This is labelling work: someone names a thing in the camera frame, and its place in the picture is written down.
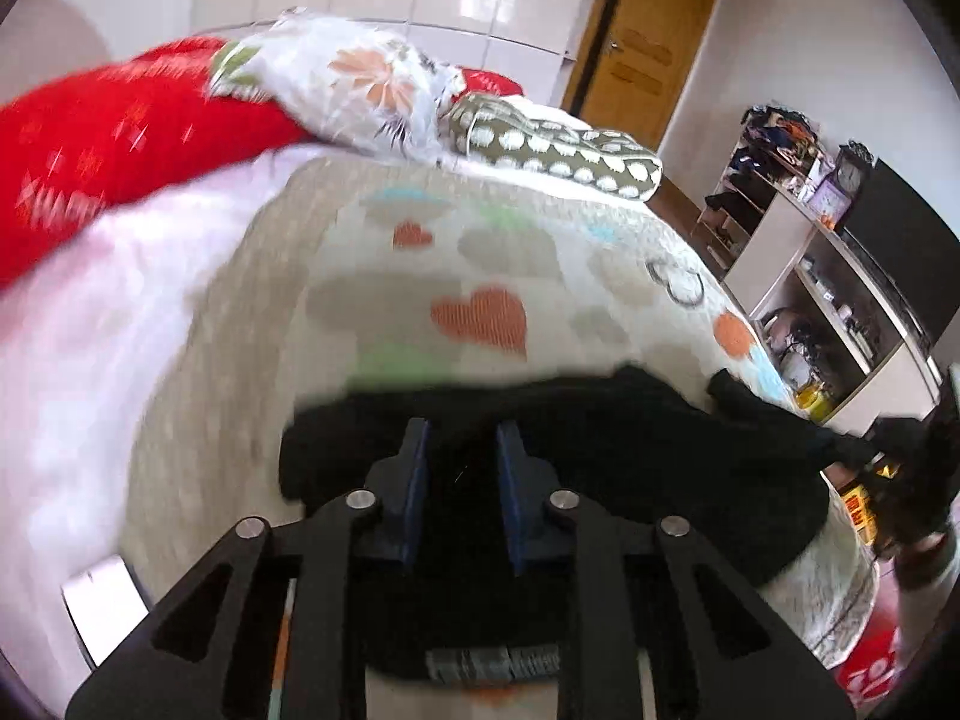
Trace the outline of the right forearm grey sleeve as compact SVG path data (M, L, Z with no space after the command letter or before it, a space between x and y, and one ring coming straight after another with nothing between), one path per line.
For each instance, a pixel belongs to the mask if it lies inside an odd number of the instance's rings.
M905 671L947 605L958 578L957 533L952 522L919 541L900 544L895 555L898 585L896 674Z

